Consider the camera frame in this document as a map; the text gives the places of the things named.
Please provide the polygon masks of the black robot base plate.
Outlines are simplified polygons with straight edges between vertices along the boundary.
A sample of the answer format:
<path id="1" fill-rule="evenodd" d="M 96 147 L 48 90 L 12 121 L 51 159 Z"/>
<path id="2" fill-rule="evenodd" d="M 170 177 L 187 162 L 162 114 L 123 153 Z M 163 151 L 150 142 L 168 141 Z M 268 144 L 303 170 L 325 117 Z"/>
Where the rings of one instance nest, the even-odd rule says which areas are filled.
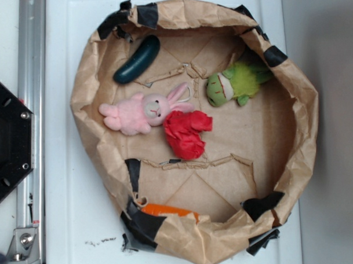
<path id="1" fill-rule="evenodd" d="M 0 82 L 0 203 L 32 171 L 32 112 Z"/>

